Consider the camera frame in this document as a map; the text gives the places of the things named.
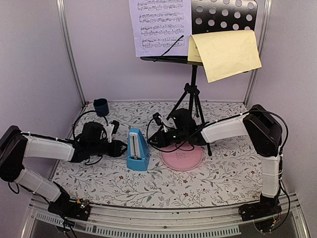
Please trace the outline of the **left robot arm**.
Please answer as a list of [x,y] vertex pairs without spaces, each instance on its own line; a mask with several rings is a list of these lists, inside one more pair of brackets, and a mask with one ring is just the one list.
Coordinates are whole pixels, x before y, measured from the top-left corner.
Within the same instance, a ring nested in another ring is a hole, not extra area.
[[73,203],[62,188],[23,166],[23,159],[48,158],[70,163],[81,163],[92,156],[107,155],[120,157],[127,150],[127,144],[112,138],[119,123],[113,121],[107,126],[98,122],[87,122],[82,132],[71,139],[59,139],[49,136],[22,132],[12,125],[0,139],[0,178],[14,182],[50,202],[63,215],[70,215]]

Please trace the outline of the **pink plate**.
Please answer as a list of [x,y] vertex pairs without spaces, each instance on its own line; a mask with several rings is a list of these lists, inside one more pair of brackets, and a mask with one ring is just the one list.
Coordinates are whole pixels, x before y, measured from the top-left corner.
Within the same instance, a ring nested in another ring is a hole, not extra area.
[[203,159],[203,150],[200,146],[193,146],[186,142],[174,152],[161,152],[165,165],[176,171],[189,171],[196,168]]

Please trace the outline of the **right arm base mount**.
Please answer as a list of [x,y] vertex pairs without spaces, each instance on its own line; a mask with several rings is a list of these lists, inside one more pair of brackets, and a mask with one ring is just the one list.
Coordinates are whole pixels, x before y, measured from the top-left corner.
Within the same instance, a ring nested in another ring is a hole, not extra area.
[[260,201],[241,205],[238,213],[242,221],[256,220],[270,216],[269,219],[255,222],[255,227],[259,232],[270,233],[277,224],[282,209],[277,197],[268,198],[260,196]]

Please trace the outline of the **yellow sheet music page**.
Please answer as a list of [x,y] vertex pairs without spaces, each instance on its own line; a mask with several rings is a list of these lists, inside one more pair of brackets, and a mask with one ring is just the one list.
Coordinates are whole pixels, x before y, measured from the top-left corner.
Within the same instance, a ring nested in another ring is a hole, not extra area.
[[189,38],[188,61],[203,64],[209,83],[262,66],[253,30],[192,35]]

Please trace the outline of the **blue metronome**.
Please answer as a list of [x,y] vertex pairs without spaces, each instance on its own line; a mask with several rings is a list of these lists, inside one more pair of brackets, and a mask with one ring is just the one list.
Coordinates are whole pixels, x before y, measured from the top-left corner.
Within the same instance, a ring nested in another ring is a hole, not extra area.
[[145,172],[150,160],[149,148],[140,129],[130,128],[128,134],[127,168]]

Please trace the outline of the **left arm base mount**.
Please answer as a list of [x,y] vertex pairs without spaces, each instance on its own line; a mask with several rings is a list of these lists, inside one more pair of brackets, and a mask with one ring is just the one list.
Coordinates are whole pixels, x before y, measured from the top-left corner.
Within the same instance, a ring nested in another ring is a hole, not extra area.
[[81,221],[88,221],[91,206],[89,200],[70,200],[67,192],[62,192],[55,202],[50,202],[48,211],[63,218],[73,218]]

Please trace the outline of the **purple sheet music page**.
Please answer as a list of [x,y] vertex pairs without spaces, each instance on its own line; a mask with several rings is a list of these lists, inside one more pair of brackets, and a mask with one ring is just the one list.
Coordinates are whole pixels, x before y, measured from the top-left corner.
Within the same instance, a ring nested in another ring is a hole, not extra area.
[[129,10],[137,57],[188,55],[190,0],[130,0]]

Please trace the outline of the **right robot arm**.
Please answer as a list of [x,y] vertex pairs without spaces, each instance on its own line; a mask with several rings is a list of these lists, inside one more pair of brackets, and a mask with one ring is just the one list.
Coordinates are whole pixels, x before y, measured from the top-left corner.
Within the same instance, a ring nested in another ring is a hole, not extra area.
[[163,153],[175,145],[170,153],[180,150],[181,145],[217,145],[220,142],[242,142],[238,149],[220,147],[222,156],[237,153],[240,165],[233,162],[218,163],[209,168],[209,173],[200,179],[210,183],[214,194],[213,202],[227,204],[230,201],[246,202],[260,199],[256,212],[267,216],[275,209],[275,200],[281,191],[282,175],[282,127],[275,116],[261,105],[254,105],[249,111],[197,125],[189,110],[177,109],[171,117],[175,126],[171,127],[159,114],[153,116],[163,128],[148,138],[149,144]]

